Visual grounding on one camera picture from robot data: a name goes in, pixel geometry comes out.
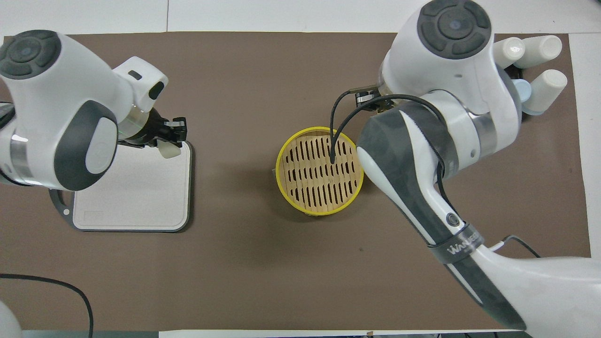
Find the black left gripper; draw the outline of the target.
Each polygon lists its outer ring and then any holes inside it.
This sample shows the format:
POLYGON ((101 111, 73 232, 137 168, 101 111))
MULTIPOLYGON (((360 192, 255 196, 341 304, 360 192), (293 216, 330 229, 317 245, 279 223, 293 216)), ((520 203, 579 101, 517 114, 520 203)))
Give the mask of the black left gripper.
POLYGON ((151 109, 148 120, 141 131, 125 139, 124 145, 134 148, 157 147, 158 141, 180 144, 185 142, 186 138, 186 117, 177 117, 168 121, 156 109, 151 109))

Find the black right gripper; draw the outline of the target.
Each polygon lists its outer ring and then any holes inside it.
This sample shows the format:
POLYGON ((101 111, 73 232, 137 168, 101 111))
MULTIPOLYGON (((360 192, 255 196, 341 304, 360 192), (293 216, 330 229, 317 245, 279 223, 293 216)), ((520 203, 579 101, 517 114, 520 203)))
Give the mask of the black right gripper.
MULTIPOLYGON (((360 107, 372 99, 379 98, 381 96, 377 86, 363 86, 355 89, 355 103, 356 107, 360 107)), ((393 108, 393 103, 389 100, 383 100, 367 105, 363 110, 369 112, 382 113, 386 110, 393 108)))

